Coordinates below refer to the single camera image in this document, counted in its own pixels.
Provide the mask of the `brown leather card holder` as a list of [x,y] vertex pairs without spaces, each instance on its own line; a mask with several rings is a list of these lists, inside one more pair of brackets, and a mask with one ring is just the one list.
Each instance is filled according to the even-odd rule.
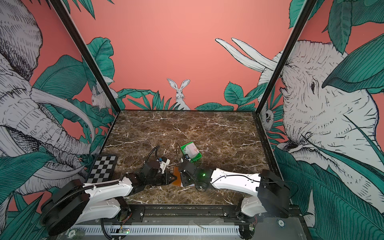
[[182,187],[183,185],[182,185],[181,173],[178,167],[174,167],[173,175],[175,175],[177,179],[172,184],[178,187]]

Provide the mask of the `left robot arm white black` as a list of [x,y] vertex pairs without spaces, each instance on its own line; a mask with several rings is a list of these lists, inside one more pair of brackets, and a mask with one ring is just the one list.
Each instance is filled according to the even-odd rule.
[[177,180],[166,170],[169,163],[169,160],[148,162],[118,180],[102,183],[70,181],[42,205],[40,224],[46,227],[49,236],[56,236],[86,221],[113,218],[125,221],[131,216],[126,196],[139,193],[146,186],[166,186]]

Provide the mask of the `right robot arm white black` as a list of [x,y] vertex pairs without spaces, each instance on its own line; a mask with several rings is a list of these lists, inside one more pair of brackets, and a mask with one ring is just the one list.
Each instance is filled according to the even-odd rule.
[[289,216],[291,190],[288,184],[270,170],[259,174],[242,174],[216,168],[200,168],[183,160],[179,165],[182,183],[194,184],[198,190],[225,189],[248,194],[240,204],[247,217],[268,213],[278,218]]

